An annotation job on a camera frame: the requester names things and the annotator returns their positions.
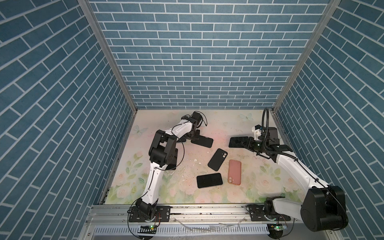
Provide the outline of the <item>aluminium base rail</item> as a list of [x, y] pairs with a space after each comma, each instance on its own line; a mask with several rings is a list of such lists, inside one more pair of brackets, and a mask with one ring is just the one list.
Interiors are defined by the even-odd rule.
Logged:
[[[285, 226], [279, 240], [341, 240], [336, 231], [312, 232], [299, 220], [252, 222], [247, 204], [175, 204], [169, 222], [130, 223], [128, 205], [94, 205], [81, 240], [273, 240], [267, 225]], [[157, 226], [157, 233], [138, 234], [140, 226]]]

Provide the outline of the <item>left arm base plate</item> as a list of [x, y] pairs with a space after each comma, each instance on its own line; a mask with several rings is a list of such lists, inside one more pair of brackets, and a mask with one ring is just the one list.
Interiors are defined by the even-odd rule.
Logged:
[[144, 222], [169, 222], [171, 207], [170, 206], [155, 206], [146, 208], [138, 208], [137, 206], [131, 207], [127, 213], [129, 214], [130, 223], [144, 223]]

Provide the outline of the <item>pink phone case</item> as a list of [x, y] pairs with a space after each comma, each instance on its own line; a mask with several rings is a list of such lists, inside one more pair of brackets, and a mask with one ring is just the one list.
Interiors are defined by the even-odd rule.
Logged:
[[241, 184], [242, 163], [237, 160], [229, 161], [228, 183], [239, 186]]

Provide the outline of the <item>right controller board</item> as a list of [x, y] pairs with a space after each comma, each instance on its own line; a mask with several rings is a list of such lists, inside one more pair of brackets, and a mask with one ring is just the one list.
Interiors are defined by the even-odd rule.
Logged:
[[273, 240], [279, 240], [283, 236], [285, 226], [282, 224], [271, 224], [267, 225], [268, 228], [268, 237]]

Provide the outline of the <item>controller board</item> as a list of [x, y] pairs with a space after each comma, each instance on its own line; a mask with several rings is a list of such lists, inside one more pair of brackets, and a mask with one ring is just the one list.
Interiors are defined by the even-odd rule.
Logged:
[[283, 236], [285, 226], [282, 224], [271, 224], [267, 225], [268, 228], [268, 237], [273, 240], [279, 240]]
[[138, 228], [138, 234], [139, 235], [144, 235], [144, 234], [156, 234], [157, 233], [157, 226], [155, 225], [149, 225], [149, 226], [140, 226]]

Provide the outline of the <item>black phone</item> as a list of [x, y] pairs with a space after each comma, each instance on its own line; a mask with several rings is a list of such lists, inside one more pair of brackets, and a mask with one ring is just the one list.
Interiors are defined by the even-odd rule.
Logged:
[[222, 184], [223, 179], [220, 173], [197, 176], [198, 189], [220, 186]]
[[211, 148], [213, 145], [214, 140], [212, 138], [204, 137], [204, 136], [199, 136], [197, 139], [191, 140], [192, 144], [202, 146], [205, 148]]

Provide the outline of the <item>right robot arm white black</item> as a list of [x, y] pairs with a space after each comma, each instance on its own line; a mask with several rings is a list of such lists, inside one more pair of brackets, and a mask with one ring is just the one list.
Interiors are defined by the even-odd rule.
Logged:
[[273, 160], [293, 178], [305, 195], [302, 203], [283, 197], [267, 198], [264, 207], [266, 216], [286, 215], [298, 219], [312, 232], [339, 231], [347, 227], [349, 218], [345, 192], [322, 180], [299, 160], [289, 146], [282, 145], [277, 128], [256, 125], [252, 132], [254, 135], [243, 141], [242, 146], [258, 156]]

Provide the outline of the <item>left controller board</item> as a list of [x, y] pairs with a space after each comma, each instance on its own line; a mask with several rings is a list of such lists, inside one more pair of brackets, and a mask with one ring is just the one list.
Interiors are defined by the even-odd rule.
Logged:
[[138, 228], [138, 234], [139, 235], [144, 235], [144, 234], [156, 234], [157, 233], [157, 226], [155, 225], [149, 225], [149, 226], [140, 226]]

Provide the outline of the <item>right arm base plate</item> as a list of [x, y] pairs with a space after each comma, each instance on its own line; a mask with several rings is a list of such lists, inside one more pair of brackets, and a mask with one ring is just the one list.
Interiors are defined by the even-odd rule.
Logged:
[[261, 204], [249, 204], [245, 206], [246, 211], [249, 213], [252, 222], [262, 222], [262, 221], [290, 221], [291, 217], [286, 215], [280, 215], [272, 210], [267, 210], [265, 205]]

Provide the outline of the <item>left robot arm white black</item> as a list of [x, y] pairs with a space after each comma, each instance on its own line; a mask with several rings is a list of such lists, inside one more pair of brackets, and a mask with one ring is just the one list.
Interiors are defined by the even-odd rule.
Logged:
[[200, 111], [184, 115], [178, 124], [170, 129], [158, 130], [149, 149], [150, 172], [144, 193], [133, 202], [139, 215], [150, 221], [155, 218], [159, 201], [161, 180], [166, 171], [173, 171], [179, 165], [177, 143], [181, 139], [198, 140], [201, 125], [208, 125], [206, 116]]

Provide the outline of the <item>black phone case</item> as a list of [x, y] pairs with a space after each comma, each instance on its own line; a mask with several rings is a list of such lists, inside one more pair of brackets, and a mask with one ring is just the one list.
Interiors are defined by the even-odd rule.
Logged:
[[211, 160], [208, 162], [208, 167], [217, 172], [227, 156], [228, 153], [226, 151], [217, 149]]
[[231, 137], [229, 148], [245, 148], [249, 137]]

